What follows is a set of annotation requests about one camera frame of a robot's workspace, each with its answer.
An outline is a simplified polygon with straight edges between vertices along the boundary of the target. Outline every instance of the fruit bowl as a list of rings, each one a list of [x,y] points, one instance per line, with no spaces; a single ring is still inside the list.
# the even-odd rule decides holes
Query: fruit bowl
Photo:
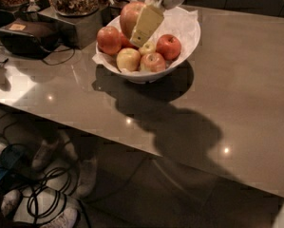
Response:
[[[116,27],[121,31],[120,16],[112,20],[109,26]],[[96,44],[96,54],[93,56],[93,61],[96,64],[104,65],[106,69],[123,77],[133,83],[145,84],[154,82],[163,76],[175,70],[183,61],[185,61],[195,50],[199,43],[200,26],[198,22],[197,11],[187,11],[185,9],[175,7],[164,12],[164,20],[151,36],[155,44],[163,34],[173,34],[179,38],[181,42],[180,56],[175,61],[167,61],[167,69],[161,72],[120,72],[116,66],[116,56],[109,56],[102,53]]]

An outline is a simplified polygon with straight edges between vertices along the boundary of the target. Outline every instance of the table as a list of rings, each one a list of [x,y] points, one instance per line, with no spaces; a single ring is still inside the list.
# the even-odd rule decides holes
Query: table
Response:
[[[284,197],[284,18],[183,7],[200,42],[162,80],[111,74],[95,42],[57,66],[0,47],[0,103]]]

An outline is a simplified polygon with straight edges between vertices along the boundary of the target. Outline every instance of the red apple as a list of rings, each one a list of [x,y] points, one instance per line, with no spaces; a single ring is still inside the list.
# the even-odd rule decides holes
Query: red apple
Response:
[[[120,25],[122,32],[126,38],[131,39],[132,31],[136,26],[142,8],[145,6],[144,2],[136,1],[126,4],[120,15]]]
[[[160,53],[165,60],[175,60],[181,51],[180,40],[172,34],[162,35],[157,42],[157,52]]]
[[[134,48],[123,48],[117,54],[116,65],[120,71],[127,69],[129,71],[138,71],[140,66],[141,55]]]
[[[122,39],[119,31],[112,26],[106,26],[101,28],[97,32],[97,45],[98,48],[110,55],[113,56],[117,54],[122,48]]]
[[[143,55],[140,63],[140,71],[161,72],[166,70],[166,61],[158,52]]]
[[[156,46],[152,41],[147,41],[145,44],[142,45],[142,47],[139,48],[141,56],[155,51],[156,51]]]
[[[122,39],[122,48],[136,48],[134,45],[130,43],[130,41],[124,36],[122,32],[121,34],[121,39]]]

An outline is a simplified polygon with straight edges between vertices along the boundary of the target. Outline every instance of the sneaker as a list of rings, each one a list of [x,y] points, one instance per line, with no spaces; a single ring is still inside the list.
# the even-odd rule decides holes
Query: sneaker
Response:
[[[97,159],[84,160],[79,165],[80,173],[76,188],[76,194],[79,199],[87,197],[93,190],[96,182]]]
[[[43,140],[40,148],[33,158],[31,168],[35,171],[40,171],[47,167],[50,163],[52,154],[55,152],[58,146],[59,139],[53,143],[48,143],[46,140]]]
[[[21,198],[21,193],[19,190],[9,191],[2,200],[1,203],[1,213],[4,217],[7,217],[12,211],[18,207]]]
[[[62,214],[40,228],[72,228],[76,222],[78,212],[74,208],[66,208]]]

